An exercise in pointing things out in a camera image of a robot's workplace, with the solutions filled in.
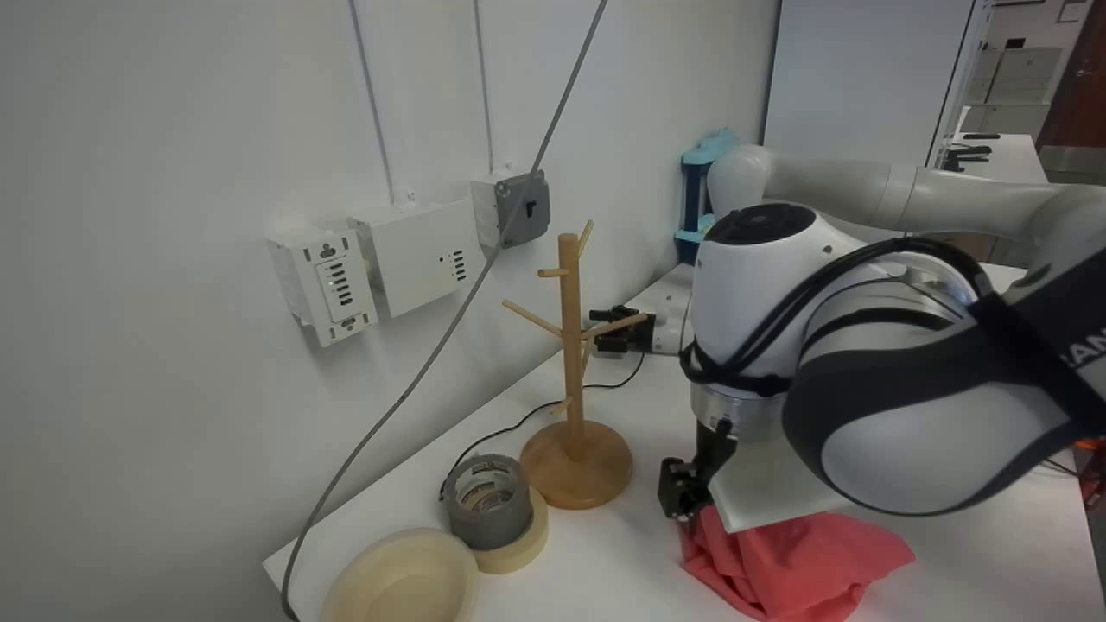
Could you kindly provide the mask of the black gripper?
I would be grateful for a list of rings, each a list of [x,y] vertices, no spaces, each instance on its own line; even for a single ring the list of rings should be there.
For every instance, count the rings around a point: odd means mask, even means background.
[[[729,422],[715,429],[696,429],[696,459],[666,457],[658,475],[658,501],[666,518],[690,522],[708,504],[708,484],[729,457],[736,451],[736,435]]]

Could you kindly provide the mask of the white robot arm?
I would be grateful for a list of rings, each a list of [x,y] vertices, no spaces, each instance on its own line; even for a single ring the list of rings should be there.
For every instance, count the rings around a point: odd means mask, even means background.
[[[936,518],[1106,433],[1101,186],[739,145],[705,195],[666,518]]]

